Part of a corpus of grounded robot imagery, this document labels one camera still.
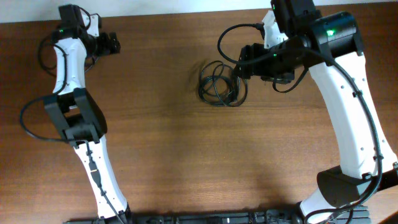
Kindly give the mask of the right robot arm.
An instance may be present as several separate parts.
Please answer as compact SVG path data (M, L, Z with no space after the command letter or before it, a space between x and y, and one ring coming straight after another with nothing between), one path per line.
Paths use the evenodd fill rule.
M348 12L322 16L312 1L272 1L260 25L263 44L245 46L235 71L290 83L303 67L317 84L338 141L340 163L317 175L291 223L351 222L376 192L397 185L397 156L369 91L363 41Z

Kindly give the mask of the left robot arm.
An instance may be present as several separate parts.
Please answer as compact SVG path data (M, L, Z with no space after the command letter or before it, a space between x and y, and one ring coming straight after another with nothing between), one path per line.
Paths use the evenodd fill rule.
M51 35L57 56L57 80L44 108L60 137L80 158L98 208L93 223L132 223L128 202L115 178L106 148L104 114L85 86L85 61L118 54L114 32L100 32L101 17L81 7L59 7L61 24Z

